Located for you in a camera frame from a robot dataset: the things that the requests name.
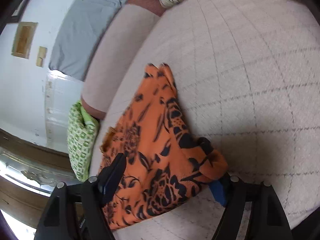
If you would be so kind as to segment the orange black floral blouse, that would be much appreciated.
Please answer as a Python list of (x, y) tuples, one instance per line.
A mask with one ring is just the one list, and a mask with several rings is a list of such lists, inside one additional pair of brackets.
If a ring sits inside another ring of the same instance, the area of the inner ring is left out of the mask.
[(228, 168), (208, 139), (189, 131), (166, 64), (146, 66), (131, 103), (105, 134), (100, 150), (101, 167), (120, 153), (127, 159), (115, 195), (103, 209), (112, 230), (175, 209)]

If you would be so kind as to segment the wooden stained glass door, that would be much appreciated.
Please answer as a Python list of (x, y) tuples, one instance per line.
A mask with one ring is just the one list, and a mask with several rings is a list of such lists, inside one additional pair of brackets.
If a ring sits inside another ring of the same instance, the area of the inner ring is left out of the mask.
[(79, 183), (63, 152), (37, 146), (1, 130), (1, 210), (36, 228), (59, 182)]

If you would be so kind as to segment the green white checkered pillow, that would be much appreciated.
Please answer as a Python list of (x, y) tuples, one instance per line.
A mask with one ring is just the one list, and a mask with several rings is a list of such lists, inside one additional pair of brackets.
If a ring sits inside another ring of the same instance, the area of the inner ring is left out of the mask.
[(77, 101), (68, 116), (67, 146), (69, 161), (77, 180), (89, 178), (93, 146), (99, 132), (99, 122)]

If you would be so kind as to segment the pink bolster cushion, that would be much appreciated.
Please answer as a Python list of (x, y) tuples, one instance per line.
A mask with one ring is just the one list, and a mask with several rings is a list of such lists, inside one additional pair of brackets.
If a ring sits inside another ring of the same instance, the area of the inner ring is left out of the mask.
[(103, 35), (81, 92), (84, 109), (103, 120), (131, 62), (165, 12), (159, 0), (128, 0)]

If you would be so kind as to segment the grey pillow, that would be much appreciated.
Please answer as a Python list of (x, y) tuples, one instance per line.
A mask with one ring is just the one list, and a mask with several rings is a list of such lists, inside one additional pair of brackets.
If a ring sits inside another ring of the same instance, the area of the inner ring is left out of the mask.
[(106, 29), (127, 0), (75, 0), (59, 29), (48, 68), (84, 81)]

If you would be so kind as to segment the small tan wall patch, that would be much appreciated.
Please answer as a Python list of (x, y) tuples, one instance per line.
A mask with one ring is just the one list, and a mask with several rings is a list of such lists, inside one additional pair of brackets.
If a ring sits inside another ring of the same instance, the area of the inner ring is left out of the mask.
[(47, 55), (47, 48), (40, 46), (37, 54), (36, 66), (43, 67), (43, 63), (46, 58), (46, 55)]

